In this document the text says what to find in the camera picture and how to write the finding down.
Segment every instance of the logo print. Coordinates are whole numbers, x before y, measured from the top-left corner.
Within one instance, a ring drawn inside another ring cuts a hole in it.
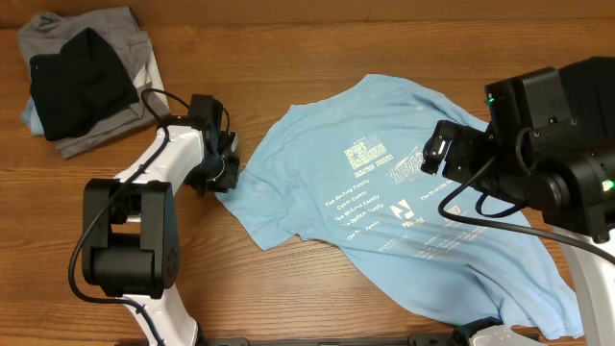
[[[413,181],[425,174],[421,171],[421,164],[423,164],[423,153],[419,151],[418,146],[415,146],[410,155],[397,162],[395,167],[386,173],[386,176],[391,178],[395,184]]]
[[[356,141],[344,153],[353,169],[357,169],[382,154],[386,154],[386,148],[377,136],[370,136]]]
[[[401,208],[398,208],[396,206],[391,206],[391,210],[393,211],[395,216],[397,216],[397,218],[399,218],[400,220],[404,220],[404,218],[408,220],[410,217],[414,216],[414,212],[412,211],[410,206],[407,204],[406,199],[399,201],[397,204],[406,209],[406,210],[402,210]]]
[[[461,208],[458,205],[454,205],[452,208],[450,208],[449,210],[447,210],[447,212],[453,214],[453,215],[459,215],[461,214]],[[449,220],[448,218],[444,218],[446,220],[447,223],[453,223],[453,220]]]

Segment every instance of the wooden table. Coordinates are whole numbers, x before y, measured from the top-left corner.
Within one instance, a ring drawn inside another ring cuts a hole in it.
[[[145,29],[167,90],[185,100],[192,93],[215,95],[231,112],[243,164],[290,105],[335,95],[367,73],[409,78],[487,120],[485,84],[615,55],[615,20],[606,19]],[[66,266],[81,232],[84,185],[131,164],[154,130],[63,161],[19,119],[29,80],[16,31],[0,31],[0,44],[0,345],[140,339],[123,308],[77,300]],[[293,238],[262,252],[213,196],[198,199],[184,187],[176,201],[183,251],[177,284],[208,337],[403,336],[451,329],[398,306],[334,246]],[[537,212],[526,216],[546,228]],[[560,250],[546,245],[570,284]]]

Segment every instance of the wood grain surface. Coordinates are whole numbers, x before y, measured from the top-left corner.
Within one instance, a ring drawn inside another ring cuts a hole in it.
[[[185,100],[192,93],[215,95],[231,112],[243,164],[290,105],[333,96],[367,73],[409,78],[488,120],[485,84],[615,55],[615,20],[609,19],[145,29],[167,90]],[[86,182],[131,164],[152,142],[154,129],[63,161],[19,119],[29,80],[16,31],[0,31],[0,46],[0,345],[140,339],[123,308],[76,299],[66,266],[81,233]],[[263,252],[213,196],[199,199],[183,187],[176,204],[183,251],[178,288],[208,337],[402,336],[451,329],[398,306],[331,245],[292,238]],[[527,210],[526,216],[547,229],[537,212]],[[545,244],[570,284],[559,248]],[[567,338],[550,344],[585,343]]]
[[[146,26],[615,17],[608,0],[0,0],[0,28],[19,28],[37,12],[117,6],[130,6]]]

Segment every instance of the green led light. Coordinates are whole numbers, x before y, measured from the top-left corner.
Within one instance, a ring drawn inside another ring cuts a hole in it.
[[[604,192],[609,191],[611,188],[613,188],[613,186],[615,186],[615,183],[612,180],[603,181],[603,191]]]

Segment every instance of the t-shirt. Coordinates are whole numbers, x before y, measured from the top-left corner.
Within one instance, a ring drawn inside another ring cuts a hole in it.
[[[458,186],[420,170],[438,120],[486,127],[441,93],[368,75],[330,99],[292,106],[237,188],[217,197],[262,249],[293,235],[337,245],[412,312],[457,325],[494,316],[547,338],[582,335],[576,295],[537,237],[438,214]],[[479,197],[466,190],[447,209],[478,217]],[[509,207],[490,198],[484,212]],[[503,221],[528,224],[520,212]]]

